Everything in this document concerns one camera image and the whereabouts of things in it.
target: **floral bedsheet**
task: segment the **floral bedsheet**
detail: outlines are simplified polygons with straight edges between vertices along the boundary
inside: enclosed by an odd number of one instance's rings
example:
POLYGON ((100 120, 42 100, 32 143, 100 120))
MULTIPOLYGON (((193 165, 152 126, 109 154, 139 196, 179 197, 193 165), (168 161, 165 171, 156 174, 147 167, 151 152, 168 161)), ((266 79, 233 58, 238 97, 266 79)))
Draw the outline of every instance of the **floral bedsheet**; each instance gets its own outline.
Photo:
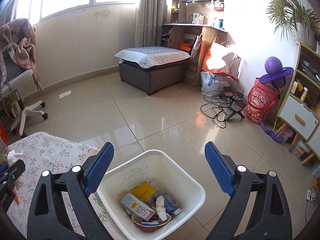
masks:
MULTIPOLYGON (((23 185, 17 190, 19 204, 13 201, 7 212, 16 228, 25 237, 27 237, 27 220, 33 192, 42 171, 66 172, 74 165, 82 165, 89 156, 99 152, 98 148, 71 142, 45 132, 38 132, 17 141, 9 146, 9 150, 19 153, 23 150, 23 161, 26 165, 23 185)), ((62 194, 74 231, 84 235, 72 209, 68 193, 63 192, 62 194)), ((115 240, 127 239, 108 214, 98 194, 91 194, 89 200, 111 236, 115 240)))

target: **wall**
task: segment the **wall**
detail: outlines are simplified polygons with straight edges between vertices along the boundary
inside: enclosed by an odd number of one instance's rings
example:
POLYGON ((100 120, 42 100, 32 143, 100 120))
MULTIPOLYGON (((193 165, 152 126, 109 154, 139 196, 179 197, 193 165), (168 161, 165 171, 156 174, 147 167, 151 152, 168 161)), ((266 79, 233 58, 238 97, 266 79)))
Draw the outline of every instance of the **wall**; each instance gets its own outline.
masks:
MULTIPOLYGON (((44 87, 118 65, 114 55, 134 47, 135 5, 116 4, 63 13, 36 24, 36 62, 44 87)), ((33 80, 21 90, 37 91, 33 80)))
MULTIPOLYGON (((299 1, 309 6, 307 0, 299 1)), ((280 31, 274 34, 275 25, 265 13, 267 6, 268 0, 225 0, 224 28, 230 34, 232 49, 246 60, 240 75, 245 94, 254 79, 266 73, 264 62, 268 57, 278 57, 284 67, 294 65, 297 49, 294 38, 281 41, 280 31)))

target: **metal bolt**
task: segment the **metal bolt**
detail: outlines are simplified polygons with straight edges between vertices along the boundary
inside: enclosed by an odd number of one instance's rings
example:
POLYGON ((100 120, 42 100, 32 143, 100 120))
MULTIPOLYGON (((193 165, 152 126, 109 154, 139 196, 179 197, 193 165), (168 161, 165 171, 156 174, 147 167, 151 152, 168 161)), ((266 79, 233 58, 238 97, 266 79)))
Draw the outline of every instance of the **metal bolt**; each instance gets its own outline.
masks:
POLYGON ((49 172, 48 170, 42 172, 42 176, 43 176, 43 177, 46 177, 46 176, 48 176, 49 174, 50 174, 50 172, 49 172))
POLYGON ((246 170, 247 170, 246 167, 244 167, 242 165, 238 166, 238 171, 245 172, 246 170))
POLYGON ((79 172, 81 170, 81 167, 80 166, 74 166, 74 167, 72 167, 72 171, 73 172, 79 172))
POLYGON ((276 174, 276 172, 275 172, 275 171, 269 171, 269 175, 270 175, 271 177, 275 177, 275 176, 277 176, 277 174, 276 174))

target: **potted plant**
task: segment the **potted plant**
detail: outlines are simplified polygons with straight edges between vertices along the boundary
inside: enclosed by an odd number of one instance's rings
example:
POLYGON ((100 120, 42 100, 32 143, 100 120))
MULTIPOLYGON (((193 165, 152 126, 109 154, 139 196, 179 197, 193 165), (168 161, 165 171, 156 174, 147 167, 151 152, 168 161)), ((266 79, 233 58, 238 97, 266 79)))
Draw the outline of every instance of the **potted plant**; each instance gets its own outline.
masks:
POLYGON ((295 41, 301 41, 314 49, 316 40, 313 32, 317 32, 317 25, 320 22, 315 12, 303 6, 298 0, 269 1, 266 13, 269 14, 270 22, 276 24, 275 32, 281 30, 281 39, 284 35, 288 39, 288 33, 292 35, 295 30, 295 41))

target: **plant pot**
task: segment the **plant pot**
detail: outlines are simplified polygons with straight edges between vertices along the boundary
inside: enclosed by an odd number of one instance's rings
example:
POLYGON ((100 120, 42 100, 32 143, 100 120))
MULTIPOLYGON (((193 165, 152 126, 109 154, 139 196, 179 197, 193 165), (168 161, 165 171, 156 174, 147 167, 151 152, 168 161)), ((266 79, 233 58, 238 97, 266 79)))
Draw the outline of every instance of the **plant pot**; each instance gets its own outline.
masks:
POLYGON ((294 41, 298 45, 299 42, 303 42, 308 45, 312 50, 316 49, 316 40, 314 38, 314 34, 312 30, 309 30, 308 27, 303 25, 302 23, 297 23, 297 31, 295 35, 294 41))

